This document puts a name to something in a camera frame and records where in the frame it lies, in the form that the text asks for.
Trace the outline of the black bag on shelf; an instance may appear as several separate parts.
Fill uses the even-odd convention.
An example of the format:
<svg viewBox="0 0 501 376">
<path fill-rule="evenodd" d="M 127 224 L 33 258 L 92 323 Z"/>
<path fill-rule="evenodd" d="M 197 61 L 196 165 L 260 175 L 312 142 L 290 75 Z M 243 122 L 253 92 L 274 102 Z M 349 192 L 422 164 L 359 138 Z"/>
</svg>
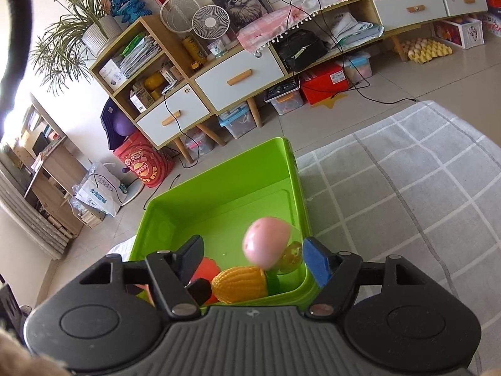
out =
<svg viewBox="0 0 501 376">
<path fill-rule="evenodd" d="M 314 32 L 297 30 L 287 34 L 274 48 L 289 71 L 300 72 L 328 53 L 325 42 Z"/>
</svg>

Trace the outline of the red box under sideboard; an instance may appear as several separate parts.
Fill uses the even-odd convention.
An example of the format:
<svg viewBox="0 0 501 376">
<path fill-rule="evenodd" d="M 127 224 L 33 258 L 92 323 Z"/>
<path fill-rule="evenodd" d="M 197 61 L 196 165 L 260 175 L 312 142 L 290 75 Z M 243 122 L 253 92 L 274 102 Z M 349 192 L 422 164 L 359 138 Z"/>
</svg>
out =
<svg viewBox="0 0 501 376">
<path fill-rule="evenodd" d="M 350 87 L 344 69 L 334 62 L 324 62 L 300 75 L 301 90 L 310 105 L 318 104 L 327 98 L 332 98 L 339 92 L 345 92 Z"/>
</svg>

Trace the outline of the yellow toy corn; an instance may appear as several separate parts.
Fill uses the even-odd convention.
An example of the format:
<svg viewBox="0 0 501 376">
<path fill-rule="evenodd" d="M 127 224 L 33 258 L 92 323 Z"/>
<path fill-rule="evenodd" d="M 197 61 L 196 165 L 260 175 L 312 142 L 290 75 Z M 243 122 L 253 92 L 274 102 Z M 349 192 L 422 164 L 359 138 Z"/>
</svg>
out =
<svg viewBox="0 0 501 376">
<path fill-rule="evenodd" d="M 256 300 L 268 295 L 267 279 L 259 267 L 232 267 L 211 280 L 214 296 L 225 304 Z"/>
</svg>

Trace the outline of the pink checked cloth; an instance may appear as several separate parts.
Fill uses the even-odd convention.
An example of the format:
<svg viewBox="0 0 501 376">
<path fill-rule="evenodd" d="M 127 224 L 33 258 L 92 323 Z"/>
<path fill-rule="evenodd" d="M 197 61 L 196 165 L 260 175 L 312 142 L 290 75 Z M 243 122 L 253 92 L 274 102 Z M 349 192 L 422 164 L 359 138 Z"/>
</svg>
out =
<svg viewBox="0 0 501 376">
<path fill-rule="evenodd" d="M 286 3 L 284 8 L 246 25 L 237 33 L 237 39 L 244 50 L 255 54 L 299 25 L 323 14 L 328 8 L 337 9 L 356 1 L 359 0 L 302 0 L 299 3 Z"/>
</svg>

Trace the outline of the white paper shopping bag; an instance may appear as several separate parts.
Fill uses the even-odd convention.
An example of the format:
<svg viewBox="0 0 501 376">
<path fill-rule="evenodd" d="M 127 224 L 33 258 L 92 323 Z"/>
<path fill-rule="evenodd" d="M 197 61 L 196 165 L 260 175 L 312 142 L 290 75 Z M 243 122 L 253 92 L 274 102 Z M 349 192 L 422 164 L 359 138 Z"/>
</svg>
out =
<svg viewBox="0 0 501 376">
<path fill-rule="evenodd" d="M 128 195 L 127 187 L 100 162 L 91 165 L 73 191 L 79 201 L 111 217 L 116 217 Z"/>
</svg>

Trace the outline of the blue stitch plush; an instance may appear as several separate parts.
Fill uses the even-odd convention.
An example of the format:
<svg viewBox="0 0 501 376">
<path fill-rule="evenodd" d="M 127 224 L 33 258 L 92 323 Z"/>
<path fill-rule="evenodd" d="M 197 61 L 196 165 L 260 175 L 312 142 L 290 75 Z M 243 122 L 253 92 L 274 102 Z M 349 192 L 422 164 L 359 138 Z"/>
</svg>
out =
<svg viewBox="0 0 501 376">
<path fill-rule="evenodd" d="M 131 25 L 142 16 L 151 15 L 152 11 L 145 8 L 143 0 L 112 0 L 111 15 L 113 17 L 121 17 L 122 23 Z"/>
</svg>

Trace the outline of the potted green plant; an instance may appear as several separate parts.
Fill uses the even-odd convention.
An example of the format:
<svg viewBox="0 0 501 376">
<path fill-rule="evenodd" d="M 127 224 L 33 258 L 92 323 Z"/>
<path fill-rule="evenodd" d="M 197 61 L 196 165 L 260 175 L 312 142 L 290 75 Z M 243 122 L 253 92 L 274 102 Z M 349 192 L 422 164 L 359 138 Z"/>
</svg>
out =
<svg viewBox="0 0 501 376">
<path fill-rule="evenodd" d="M 48 25 L 37 37 L 30 52 L 30 61 L 37 76 L 49 92 L 58 94 L 73 81 L 90 79 L 87 68 L 90 50 L 83 35 L 107 14 L 105 0 L 55 0 L 64 9 L 57 21 Z"/>
</svg>

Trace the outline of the green plastic cookie box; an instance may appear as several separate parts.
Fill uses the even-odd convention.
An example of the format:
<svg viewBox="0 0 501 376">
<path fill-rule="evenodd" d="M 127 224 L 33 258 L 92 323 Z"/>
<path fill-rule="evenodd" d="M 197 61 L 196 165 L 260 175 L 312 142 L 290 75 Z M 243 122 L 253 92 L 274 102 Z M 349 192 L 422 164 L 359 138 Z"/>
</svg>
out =
<svg viewBox="0 0 501 376">
<path fill-rule="evenodd" d="M 242 240 L 262 217 L 276 217 L 311 235 L 296 159 L 285 138 L 272 138 L 153 198 L 130 255 L 142 261 L 176 250 L 193 235 L 222 270 L 247 265 Z"/>
</svg>

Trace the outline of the pink toy peach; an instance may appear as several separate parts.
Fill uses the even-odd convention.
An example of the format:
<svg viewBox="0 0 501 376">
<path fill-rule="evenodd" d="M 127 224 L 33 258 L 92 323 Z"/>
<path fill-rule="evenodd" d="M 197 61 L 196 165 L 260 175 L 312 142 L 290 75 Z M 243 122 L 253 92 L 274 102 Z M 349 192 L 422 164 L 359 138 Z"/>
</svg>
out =
<svg viewBox="0 0 501 376">
<path fill-rule="evenodd" d="M 264 271 L 272 269 L 283 255 L 291 235 L 290 223 L 262 217 L 248 227 L 243 238 L 245 258 Z"/>
</svg>

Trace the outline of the blue lidded storage bin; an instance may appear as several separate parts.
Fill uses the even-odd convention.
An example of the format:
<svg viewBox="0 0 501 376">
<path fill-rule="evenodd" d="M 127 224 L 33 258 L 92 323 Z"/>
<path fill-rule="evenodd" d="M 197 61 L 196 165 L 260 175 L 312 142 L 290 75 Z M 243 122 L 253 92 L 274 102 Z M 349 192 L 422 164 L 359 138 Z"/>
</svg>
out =
<svg viewBox="0 0 501 376">
<path fill-rule="evenodd" d="M 256 128 L 249 105 L 246 102 L 217 116 L 220 127 L 228 130 L 234 139 L 241 138 Z"/>
</svg>

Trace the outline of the framed cat picture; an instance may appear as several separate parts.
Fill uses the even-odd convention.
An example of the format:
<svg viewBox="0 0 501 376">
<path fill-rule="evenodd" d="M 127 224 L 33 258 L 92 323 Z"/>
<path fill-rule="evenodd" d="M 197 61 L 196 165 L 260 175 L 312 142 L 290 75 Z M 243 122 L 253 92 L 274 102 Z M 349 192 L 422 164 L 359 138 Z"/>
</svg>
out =
<svg viewBox="0 0 501 376">
<path fill-rule="evenodd" d="M 211 0 L 222 7 L 230 19 L 230 29 L 238 34 L 250 23 L 273 12 L 273 7 L 267 0 Z"/>
</svg>

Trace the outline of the small white desk fan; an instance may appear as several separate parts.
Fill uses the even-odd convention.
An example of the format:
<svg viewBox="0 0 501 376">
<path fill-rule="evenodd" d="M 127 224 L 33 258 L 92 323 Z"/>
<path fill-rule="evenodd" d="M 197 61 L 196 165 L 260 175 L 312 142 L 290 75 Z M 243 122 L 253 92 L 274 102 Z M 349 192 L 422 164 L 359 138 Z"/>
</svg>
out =
<svg viewBox="0 0 501 376">
<path fill-rule="evenodd" d="M 214 4 L 199 8 L 192 17 L 194 33 L 205 40 L 217 40 L 223 37 L 230 26 L 228 12 Z"/>
</svg>

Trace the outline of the grey checked tablecloth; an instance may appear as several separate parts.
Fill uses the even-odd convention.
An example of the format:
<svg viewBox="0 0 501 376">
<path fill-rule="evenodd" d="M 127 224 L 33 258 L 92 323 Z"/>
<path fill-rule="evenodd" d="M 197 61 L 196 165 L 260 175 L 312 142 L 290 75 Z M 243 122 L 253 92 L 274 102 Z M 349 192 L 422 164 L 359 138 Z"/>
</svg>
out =
<svg viewBox="0 0 501 376">
<path fill-rule="evenodd" d="M 211 153 L 176 169 L 157 196 L 234 156 Z M 370 261 L 390 254 L 473 310 L 482 341 L 472 370 L 500 365 L 500 149 L 432 101 L 296 156 L 314 237 Z M 136 239 L 146 196 L 119 214 L 117 235 Z"/>
</svg>

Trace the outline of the wooden sideboard with drawers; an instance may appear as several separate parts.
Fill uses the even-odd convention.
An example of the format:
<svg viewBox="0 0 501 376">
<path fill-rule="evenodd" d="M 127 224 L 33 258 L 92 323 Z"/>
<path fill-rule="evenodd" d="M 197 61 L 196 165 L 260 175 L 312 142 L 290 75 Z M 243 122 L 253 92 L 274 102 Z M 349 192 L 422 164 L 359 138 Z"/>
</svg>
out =
<svg viewBox="0 0 501 376">
<path fill-rule="evenodd" d="M 337 9 L 341 8 L 348 9 L 356 19 L 381 25 L 382 37 L 393 40 L 396 51 L 404 58 L 398 35 L 435 20 L 485 12 L 488 0 L 359 0 Z M 99 55 L 90 72 L 155 148 L 174 143 L 186 154 L 182 133 L 202 127 L 211 116 L 219 116 L 242 102 L 249 104 L 252 116 L 258 120 L 255 97 L 293 77 L 274 43 L 255 54 L 238 43 L 223 57 L 211 60 L 201 70 L 193 70 L 189 52 L 163 25 L 161 17 L 144 16 Z M 129 98 L 133 85 L 166 63 L 177 70 L 180 79 L 165 96 L 156 99 L 144 112 L 139 111 Z"/>
</svg>

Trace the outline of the yellow egg tray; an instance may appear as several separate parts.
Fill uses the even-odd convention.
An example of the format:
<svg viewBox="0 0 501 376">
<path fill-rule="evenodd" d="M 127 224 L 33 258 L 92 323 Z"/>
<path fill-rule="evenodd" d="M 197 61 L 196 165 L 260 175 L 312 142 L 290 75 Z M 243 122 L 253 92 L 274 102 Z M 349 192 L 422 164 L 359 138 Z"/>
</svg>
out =
<svg viewBox="0 0 501 376">
<path fill-rule="evenodd" d="M 417 64 L 452 55 L 450 46 L 433 38 L 407 40 L 402 44 L 402 50 L 409 60 Z"/>
</svg>

